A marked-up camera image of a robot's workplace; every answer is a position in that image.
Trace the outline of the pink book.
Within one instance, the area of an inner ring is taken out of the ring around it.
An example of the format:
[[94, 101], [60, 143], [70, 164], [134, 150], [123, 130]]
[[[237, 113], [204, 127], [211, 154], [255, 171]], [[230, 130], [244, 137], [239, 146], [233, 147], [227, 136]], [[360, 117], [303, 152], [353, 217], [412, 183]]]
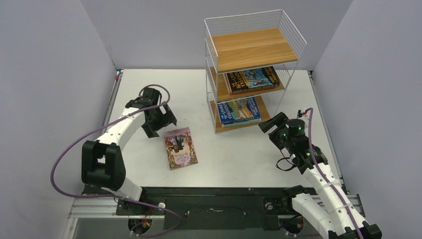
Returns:
[[188, 127], [165, 132], [164, 142], [170, 170], [198, 163], [192, 135]]

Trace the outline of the blue 91-storey treehouse book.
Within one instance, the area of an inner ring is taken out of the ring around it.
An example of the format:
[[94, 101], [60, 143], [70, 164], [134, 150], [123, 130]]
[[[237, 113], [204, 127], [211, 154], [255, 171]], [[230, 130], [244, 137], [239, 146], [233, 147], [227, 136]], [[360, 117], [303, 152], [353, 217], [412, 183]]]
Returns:
[[220, 123], [237, 120], [261, 119], [261, 113], [254, 97], [218, 103], [217, 109]]

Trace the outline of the yellow Brideshead Revisited book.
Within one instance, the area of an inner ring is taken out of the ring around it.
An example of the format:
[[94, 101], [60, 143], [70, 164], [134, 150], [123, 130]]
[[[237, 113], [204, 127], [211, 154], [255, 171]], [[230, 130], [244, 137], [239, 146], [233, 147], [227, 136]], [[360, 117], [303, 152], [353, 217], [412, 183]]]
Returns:
[[227, 127], [236, 127], [236, 126], [241, 126], [241, 125], [247, 125], [247, 124], [255, 124], [255, 123], [260, 123], [261, 119], [250, 119], [250, 120], [241, 120], [241, 121], [228, 121], [228, 122], [223, 122], [221, 123], [221, 127], [222, 128], [227, 128]]

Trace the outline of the black 169-storey treehouse book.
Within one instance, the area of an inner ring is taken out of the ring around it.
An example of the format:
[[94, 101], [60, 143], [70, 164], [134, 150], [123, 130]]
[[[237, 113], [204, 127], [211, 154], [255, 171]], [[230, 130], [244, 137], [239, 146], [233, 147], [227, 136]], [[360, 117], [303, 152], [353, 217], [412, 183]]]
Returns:
[[224, 79], [231, 95], [273, 89], [281, 84], [273, 66], [225, 73]]

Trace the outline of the white wire wooden shelf rack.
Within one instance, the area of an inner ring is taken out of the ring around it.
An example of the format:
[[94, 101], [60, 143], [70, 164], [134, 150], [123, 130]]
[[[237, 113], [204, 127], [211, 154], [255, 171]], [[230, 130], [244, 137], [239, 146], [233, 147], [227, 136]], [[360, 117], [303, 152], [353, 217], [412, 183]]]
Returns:
[[216, 133], [273, 117], [307, 42], [282, 9], [204, 20], [207, 101]]

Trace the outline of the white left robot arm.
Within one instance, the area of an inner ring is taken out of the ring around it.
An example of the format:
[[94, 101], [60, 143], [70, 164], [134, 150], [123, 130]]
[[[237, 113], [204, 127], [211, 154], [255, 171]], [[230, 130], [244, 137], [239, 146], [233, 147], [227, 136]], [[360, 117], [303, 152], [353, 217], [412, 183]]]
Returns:
[[147, 138], [154, 138], [160, 129], [177, 123], [159, 88], [156, 84], [144, 87], [120, 117], [106, 126], [104, 134], [82, 146], [82, 182], [129, 199], [129, 208], [136, 214], [147, 211], [148, 200], [142, 197], [142, 186], [127, 177], [122, 150], [140, 128]]

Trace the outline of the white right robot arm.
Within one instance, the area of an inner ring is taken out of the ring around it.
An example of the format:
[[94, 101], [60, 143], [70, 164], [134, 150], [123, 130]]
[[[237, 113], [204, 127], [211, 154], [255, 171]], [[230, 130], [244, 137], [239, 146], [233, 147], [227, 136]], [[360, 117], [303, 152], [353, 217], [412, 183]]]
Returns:
[[300, 185], [287, 188], [281, 198], [281, 207], [288, 213], [296, 212], [306, 219], [324, 239], [380, 239], [382, 232], [357, 211], [341, 187], [321, 149], [312, 143], [313, 108], [299, 112], [308, 115], [290, 119], [283, 112], [259, 123], [263, 132], [269, 132], [270, 141], [279, 149], [286, 149], [293, 168], [312, 185], [319, 200], [314, 200]]

